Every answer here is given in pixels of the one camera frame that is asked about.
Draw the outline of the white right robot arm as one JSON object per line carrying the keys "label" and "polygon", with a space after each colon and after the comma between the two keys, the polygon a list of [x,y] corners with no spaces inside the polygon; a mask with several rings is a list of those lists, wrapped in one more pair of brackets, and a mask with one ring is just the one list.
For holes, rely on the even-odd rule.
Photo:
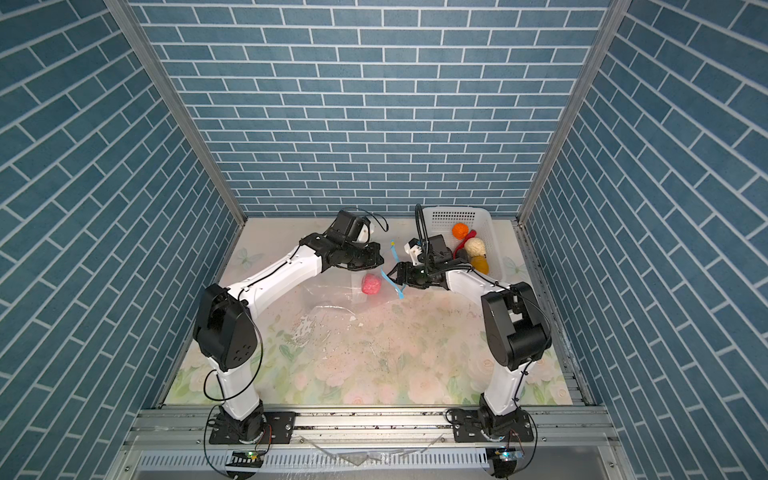
{"label": "white right robot arm", "polygon": [[455,258],[440,235],[414,239],[408,246],[409,259],[396,263],[387,278],[399,287],[440,287],[481,308],[486,343],[496,366],[480,408],[492,417],[516,412],[532,367],[552,345],[549,319],[532,287],[495,280]]}

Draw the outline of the pink round food ball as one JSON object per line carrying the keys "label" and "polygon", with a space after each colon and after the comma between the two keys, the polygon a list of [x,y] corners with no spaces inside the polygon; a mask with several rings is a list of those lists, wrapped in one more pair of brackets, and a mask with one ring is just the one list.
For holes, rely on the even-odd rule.
{"label": "pink round food ball", "polygon": [[366,274],[361,283],[361,291],[365,295],[376,295],[381,290],[382,280],[374,274]]}

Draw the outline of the cream white food ball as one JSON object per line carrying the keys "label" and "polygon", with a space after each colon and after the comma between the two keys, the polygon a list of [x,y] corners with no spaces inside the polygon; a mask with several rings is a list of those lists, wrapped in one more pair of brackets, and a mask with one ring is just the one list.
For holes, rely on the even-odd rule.
{"label": "cream white food ball", "polygon": [[483,255],[485,257],[487,256],[486,244],[482,239],[478,237],[469,239],[466,242],[464,249],[467,251],[471,258],[478,255]]}

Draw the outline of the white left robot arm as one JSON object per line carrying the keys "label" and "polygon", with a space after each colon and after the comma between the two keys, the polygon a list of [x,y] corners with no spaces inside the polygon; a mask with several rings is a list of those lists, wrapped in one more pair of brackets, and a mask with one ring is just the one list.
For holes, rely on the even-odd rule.
{"label": "white left robot arm", "polygon": [[258,316],[292,289],[330,268],[367,271],[383,263],[377,242],[312,233],[259,273],[227,287],[207,287],[200,297],[193,338],[212,366],[222,395],[206,397],[219,402],[236,421],[250,417],[262,405],[250,368],[253,354],[264,354]]}

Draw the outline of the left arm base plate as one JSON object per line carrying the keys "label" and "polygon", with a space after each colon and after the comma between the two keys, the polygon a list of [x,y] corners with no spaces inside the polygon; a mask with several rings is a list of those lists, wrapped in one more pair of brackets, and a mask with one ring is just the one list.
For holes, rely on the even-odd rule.
{"label": "left arm base plate", "polygon": [[243,420],[235,420],[219,410],[206,423],[208,441],[213,445],[289,444],[296,413],[256,411]]}

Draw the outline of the long black food piece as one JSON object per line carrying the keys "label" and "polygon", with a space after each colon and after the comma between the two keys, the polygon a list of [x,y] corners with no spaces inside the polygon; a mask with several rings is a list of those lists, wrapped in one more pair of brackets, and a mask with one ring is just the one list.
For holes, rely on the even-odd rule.
{"label": "long black food piece", "polygon": [[455,252],[455,258],[457,260],[460,260],[462,263],[470,263],[471,262],[471,257],[470,257],[470,255],[467,253],[467,251],[465,249],[457,250]]}

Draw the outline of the red chili pepper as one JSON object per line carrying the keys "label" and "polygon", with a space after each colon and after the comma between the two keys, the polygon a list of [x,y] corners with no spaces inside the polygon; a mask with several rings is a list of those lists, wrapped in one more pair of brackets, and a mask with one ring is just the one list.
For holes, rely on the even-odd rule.
{"label": "red chili pepper", "polygon": [[454,252],[453,252],[453,256],[454,256],[454,257],[457,257],[457,255],[458,255],[458,252],[459,252],[461,249],[463,249],[463,248],[464,248],[464,246],[465,246],[466,242],[467,242],[469,239],[472,239],[472,238],[474,238],[476,235],[477,235],[477,232],[476,232],[475,230],[469,230],[469,231],[468,231],[468,232],[467,232],[467,233],[464,235],[464,237],[461,239],[460,243],[459,243],[459,244],[456,246],[456,248],[454,249]]}

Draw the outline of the aluminium mounting rail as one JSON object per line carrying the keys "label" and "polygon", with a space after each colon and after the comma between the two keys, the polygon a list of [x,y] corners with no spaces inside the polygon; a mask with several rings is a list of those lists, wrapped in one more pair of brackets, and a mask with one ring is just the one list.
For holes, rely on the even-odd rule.
{"label": "aluminium mounting rail", "polygon": [[291,407],[267,413],[271,435],[220,443],[206,407],[142,411],[112,479],[629,479],[607,413],[596,406],[526,407],[499,438],[471,410]]}

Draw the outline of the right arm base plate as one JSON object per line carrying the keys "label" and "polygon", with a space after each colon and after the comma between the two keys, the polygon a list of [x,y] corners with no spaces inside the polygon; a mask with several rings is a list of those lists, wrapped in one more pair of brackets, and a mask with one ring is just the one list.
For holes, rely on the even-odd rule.
{"label": "right arm base plate", "polygon": [[485,408],[449,408],[443,412],[457,443],[478,442],[532,442],[533,424],[528,412],[520,408],[498,416]]}

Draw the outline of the clear zip top bag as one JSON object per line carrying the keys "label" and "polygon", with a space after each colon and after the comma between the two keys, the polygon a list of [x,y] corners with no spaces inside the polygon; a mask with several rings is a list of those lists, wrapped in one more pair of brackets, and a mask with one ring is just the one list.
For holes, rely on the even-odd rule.
{"label": "clear zip top bag", "polygon": [[[361,283],[366,274],[382,280],[376,295],[365,295]],[[340,312],[355,320],[379,305],[405,298],[403,288],[385,279],[381,267],[348,271],[331,266],[318,250],[300,245],[295,252],[259,273],[243,285],[243,300],[252,314],[280,314],[284,320],[298,321],[318,311]]]}

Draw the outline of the yellow food ball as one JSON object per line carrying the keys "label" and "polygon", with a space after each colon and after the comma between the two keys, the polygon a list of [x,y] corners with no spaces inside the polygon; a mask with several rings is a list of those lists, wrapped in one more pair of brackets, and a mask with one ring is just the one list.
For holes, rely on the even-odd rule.
{"label": "yellow food ball", "polygon": [[470,264],[479,273],[484,275],[490,274],[490,267],[489,267],[487,258],[485,256],[483,255],[473,256],[470,259]]}

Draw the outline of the white plastic perforated basket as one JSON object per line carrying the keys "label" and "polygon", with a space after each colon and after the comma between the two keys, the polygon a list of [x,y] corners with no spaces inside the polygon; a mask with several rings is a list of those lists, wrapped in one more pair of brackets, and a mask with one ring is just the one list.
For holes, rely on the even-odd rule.
{"label": "white plastic perforated basket", "polygon": [[[464,249],[473,258],[479,255],[478,245],[482,242],[488,275],[496,280],[505,280],[501,244],[488,211],[477,207],[431,206],[424,207],[423,214],[429,236],[442,235],[452,252]],[[454,227],[458,224],[465,225],[467,232],[474,235],[468,240],[456,237]]]}

